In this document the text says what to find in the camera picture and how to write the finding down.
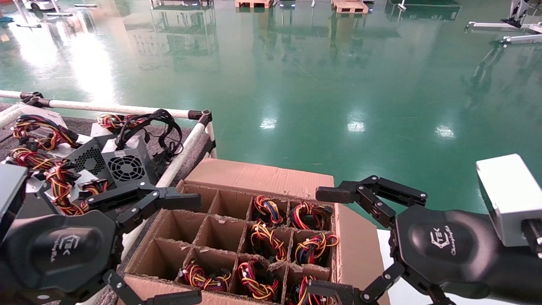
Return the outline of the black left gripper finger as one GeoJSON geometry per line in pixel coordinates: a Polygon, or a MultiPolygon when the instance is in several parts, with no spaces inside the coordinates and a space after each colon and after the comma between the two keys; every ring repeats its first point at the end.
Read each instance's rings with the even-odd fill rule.
{"type": "Polygon", "coordinates": [[[87,198],[89,210],[110,216],[118,234],[130,233],[160,210],[198,210],[198,193],[179,193],[174,187],[156,187],[134,182],[87,198]]]}
{"type": "Polygon", "coordinates": [[[202,301],[202,294],[199,290],[160,294],[142,300],[116,272],[106,272],[103,275],[103,281],[126,305],[197,305],[202,301]]]}

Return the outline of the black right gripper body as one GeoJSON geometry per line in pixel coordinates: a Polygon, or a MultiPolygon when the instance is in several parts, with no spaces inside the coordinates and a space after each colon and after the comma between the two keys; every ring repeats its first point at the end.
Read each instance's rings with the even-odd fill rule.
{"type": "Polygon", "coordinates": [[[503,246],[486,214],[415,206],[395,217],[395,259],[418,292],[431,288],[467,299],[504,299],[509,277],[503,246]]]}

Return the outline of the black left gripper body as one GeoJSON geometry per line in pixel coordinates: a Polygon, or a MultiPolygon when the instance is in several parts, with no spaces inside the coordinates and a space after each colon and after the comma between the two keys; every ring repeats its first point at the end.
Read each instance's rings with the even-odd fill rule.
{"type": "Polygon", "coordinates": [[[120,252],[117,224],[99,211],[17,219],[1,244],[1,296],[92,297],[120,252]]]}

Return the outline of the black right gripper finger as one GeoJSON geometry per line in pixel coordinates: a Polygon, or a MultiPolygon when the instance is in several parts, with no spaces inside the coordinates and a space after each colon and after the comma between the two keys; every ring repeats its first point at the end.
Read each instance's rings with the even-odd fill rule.
{"type": "Polygon", "coordinates": [[[425,206],[428,195],[418,189],[376,175],[362,181],[343,181],[338,187],[319,186],[315,197],[320,202],[358,203],[384,228],[395,228],[396,212],[383,200],[405,207],[425,206]]]}
{"type": "MultiPolygon", "coordinates": [[[[393,263],[364,290],[347,284],[310,280],[307,292],[322,297],[331,297],[339,305],[378,305],[378,300],[401,276],[407,273],[407,268],[408,265],[401,262],[393,263]]],[[[418,276],[428,282],[425,291],[434,305],[454,305],[455,303],[445,296],[441,285],[449,279],[455,280],[455,267],[451,267],[450,264],[442,264],[432,268],[435,271],[437,269],[440,269],[439,277],[435,274],[422,275],[421,273],[418,276]]]]}

